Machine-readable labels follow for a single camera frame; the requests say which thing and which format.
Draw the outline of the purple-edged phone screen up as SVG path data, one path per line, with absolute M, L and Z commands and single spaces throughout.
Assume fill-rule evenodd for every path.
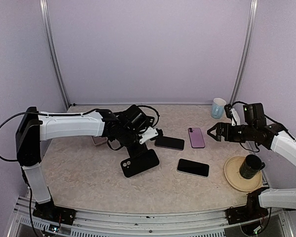
M 182 151 L 185 146 L 185 141 L 183 139 L 162 136 L 156 139 L 154 145 L 156 147 Z

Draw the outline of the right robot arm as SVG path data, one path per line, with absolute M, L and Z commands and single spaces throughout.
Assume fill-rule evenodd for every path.
M 255 142 L 271 150 L 296 167 L 296 138 L 281 123 L 265 115 L 262 103 L 243 105 L 245 124 L 232 125 L 218 122 L 207 130 L 207 134 L 221 141 L 246 143 Z M 254 200 L 243 207 L 242 214 L 247 219 L 253 219 L 262 208 L 286 208 L 296 210 L 296 188 L 291 189 L 265 189 L 250 194 Z

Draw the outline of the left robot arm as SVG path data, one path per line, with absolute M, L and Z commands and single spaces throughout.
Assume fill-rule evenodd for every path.
M 150 129 L 147 115 L 136 105 L 114 113 L 109 109 L 92 109 L 80 113 L 39 112 L 29 107 L 16 132 L 17 162 L 22 167 L 40 212 L 53 220 L 59 215 L 58 206 L 45 181 L 41 167 L 42 141 L 69 137 L 106 137 L 130 148 L 144 143 Z

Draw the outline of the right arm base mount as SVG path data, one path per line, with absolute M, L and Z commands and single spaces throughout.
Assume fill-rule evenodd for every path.
M 243 206 L 228 208 L 225 211 L 228 224 L 238 224 L 267 216 L 268 209 L 262 208 L 259 204 L 259 195 L 267 189 L 267 187 L 262 187 L 248 193 L 247 202 Z

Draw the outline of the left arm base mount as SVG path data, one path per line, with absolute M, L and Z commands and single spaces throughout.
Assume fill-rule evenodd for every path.
M 74 223 L 75 214 L 76 210 L 56 206 L 53 200 L 43 204 L 38 204 L 36 202 L 33 210 L 33 215 L 35 217 L 70 226 Z

